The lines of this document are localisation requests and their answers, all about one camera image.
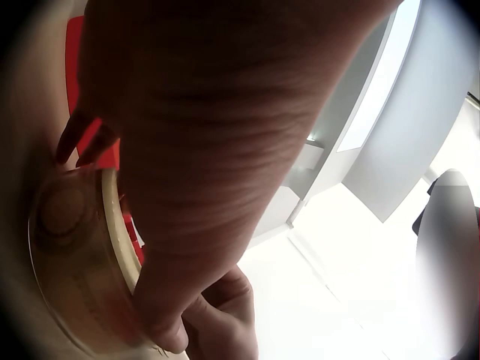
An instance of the red surface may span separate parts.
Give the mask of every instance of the red surface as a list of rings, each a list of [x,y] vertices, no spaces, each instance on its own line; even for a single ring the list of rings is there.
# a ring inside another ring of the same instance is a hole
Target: red surface
[[[78,48],[80,45],[80,34],[82,31],[84,17],[78,16],[70,19],[67,24],[67,36],[65,40],[65,80],[67,85],[67,99],[68,99],[68,108],[70,114],[72,114],[78,100],[78,83],[77,83],[77,58],[78,58]],[[96,130],[100,126],[101,120],[95,119],[92,125],[87,129],[83,138],[77,145],[78,155],[80,155],[88,143],[94,136]],[[117,141],[110,149],[105,151],[101,158],[97,162],[97,167],[99,168],[120,168],[120,142]],[[132,239],[133,247],[135,252],[140,260],[140,263],[143,262],[143,253],[142,249],[137,241],[135,235],[135,230],[133,229],[132,217],[130,215],[125,215],[124,217],[127,230],[129,232],[130,238]]]

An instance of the round lid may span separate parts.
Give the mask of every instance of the round lid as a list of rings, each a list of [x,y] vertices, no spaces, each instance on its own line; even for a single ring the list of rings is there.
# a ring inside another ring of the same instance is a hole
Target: round lid
[[[127,286],[133,293],[141,265],[123,221],[117,189],[117,171],[114,168],[102,170],[102,197],[113,250]]]

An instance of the skin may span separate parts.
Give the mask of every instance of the skin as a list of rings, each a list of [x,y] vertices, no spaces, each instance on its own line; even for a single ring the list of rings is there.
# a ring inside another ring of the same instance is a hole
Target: skin
[[[256,360],[252,287],[235,266],[183,312],[190,360]]]
[[[363,39],[398,0],[90,0],[64,163],[120,142],[121,187],[145,241],[134,304],[159,346],[240,259]]]

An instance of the dark object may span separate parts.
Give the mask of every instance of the dark object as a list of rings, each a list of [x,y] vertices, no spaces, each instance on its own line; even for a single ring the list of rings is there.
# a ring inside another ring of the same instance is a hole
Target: dark object
[[[436,182],[437,182],[437,180],[435,180],[430,185],[429,189],[427,190],[428,195],[432,194],[432,190],[433,190],[433,187],[435,186]],[[415,235],[417,235],[417,236],[419,235],[421,218],[423,217],[424,212],[425,212],[425,208],[423,209],[423,211],[420,213],[419,217],[417,217],[417,220],[415,220],[415,222],[412,225],[412,230],[415,233]],[[475,212],[477,213],[477,225],[480,228],[480,208],[475,207]]]

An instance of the white wall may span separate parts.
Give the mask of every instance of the white wall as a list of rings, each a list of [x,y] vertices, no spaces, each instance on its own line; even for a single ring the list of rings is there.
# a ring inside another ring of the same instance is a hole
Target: white wall
[[[478,34],[443,0],[423,0],[389,99],[343,183],[385,221],[425,173],[478,71]]]
[[[298,201],[299,197],[292,189],[280,186],[258,222],[253,237],[258,237],[284,225]]]
[[[324,151],[315,169],[294,167],[285,178],[283,185],[291,187],[301,199],[311,197],[311,195],[315,195],[328,186],[341,182],[355,160],[358,154],[357,149],[345,152],[347,153],[346,157],[345,154],[334,153],[334,146],[347,121],[351,120],[349,116],[357,105],[366,82],[370,81],[371,69],[376,67],[377,53],[379,50],[383,50],[384,35],[390,31],[391,22],[389,20],[392,19],[393,17],[384,19],[365,39],[320,111],[311,131],[311,136]],[[333,162],[334,165],[332,166],[332,162],[330,162],[328,169],[322,175],[317,176],[324,164],[327,165],[326,160],[330,156],[336,157],[336,161]],[[325,180],[328,184],[316,184],[317,179]]]
[[[480,206],[480,111],[465,101],[430,168],[437,177],[455,168],[467,180],[473,202]]]

